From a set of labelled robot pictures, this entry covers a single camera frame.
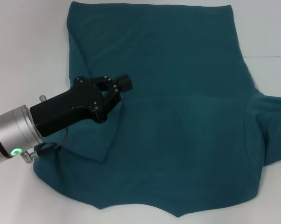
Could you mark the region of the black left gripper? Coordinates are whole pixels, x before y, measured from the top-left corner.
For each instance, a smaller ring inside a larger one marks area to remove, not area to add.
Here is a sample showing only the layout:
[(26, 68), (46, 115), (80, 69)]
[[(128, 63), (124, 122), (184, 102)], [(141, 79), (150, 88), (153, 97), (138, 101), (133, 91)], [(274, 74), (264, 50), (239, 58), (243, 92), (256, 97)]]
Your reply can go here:
[(74, 79), (69, 90), (32, 106), (30, 113), (38, 132), (47, 137), (84, 119), (105, 122), (121, 101), (120, 92), (132, 88), (132, 80), (127, 74), (114, 79), (80, 76)]

